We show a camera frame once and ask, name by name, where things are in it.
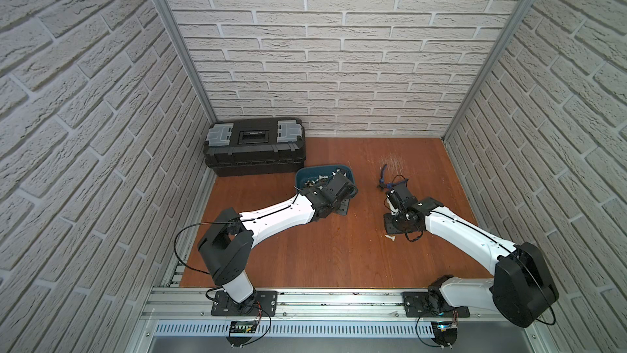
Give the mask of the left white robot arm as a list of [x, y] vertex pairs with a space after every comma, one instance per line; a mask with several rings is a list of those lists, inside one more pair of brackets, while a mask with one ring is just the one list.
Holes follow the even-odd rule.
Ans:
[[328, 217], [357, 193], [357, 186], [336, 172], [267, 208], [241, 214], [223, 210], [197, 245], [213, 283], [236, 304], [250, 303], [256, 291], [245, 268], [252, 249], [280, 232]]

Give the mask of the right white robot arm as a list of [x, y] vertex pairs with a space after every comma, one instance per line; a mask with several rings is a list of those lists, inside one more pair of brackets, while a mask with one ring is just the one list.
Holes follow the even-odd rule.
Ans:
[[419, 200], [406, 181], [381, 184], [389, 211], [384, 216], [389, 235], [426, 232], [463, 251], [489, 273], [488, 279], [462, 279], [445, 275], [432, 283], [424, 306], [435, 315], [460, 307], [497, 311], [510, 323], [527, 328], [552, 312], [559, 292], [542, 251], [493, 235], [455, 214], [431, 197]]

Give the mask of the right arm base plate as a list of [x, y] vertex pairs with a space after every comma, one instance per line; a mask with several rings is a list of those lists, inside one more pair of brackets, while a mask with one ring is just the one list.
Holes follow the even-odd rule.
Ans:
[[449, 317], [470, 318], [468, 307], [453, 307], [440, 293], [431, 291], [403, 292], [403, 307], [408, 318]]

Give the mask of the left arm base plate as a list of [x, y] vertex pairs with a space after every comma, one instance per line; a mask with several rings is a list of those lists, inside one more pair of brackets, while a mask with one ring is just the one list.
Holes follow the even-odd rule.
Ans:
[[274, 316], [278, 295], [279, 292], [275, 290], [254, 290], [251, 297], [238, 303], [227, 292], [218, 290], [213, 298], [211, 314], [218, 317], [255, 316], [259, 314]]

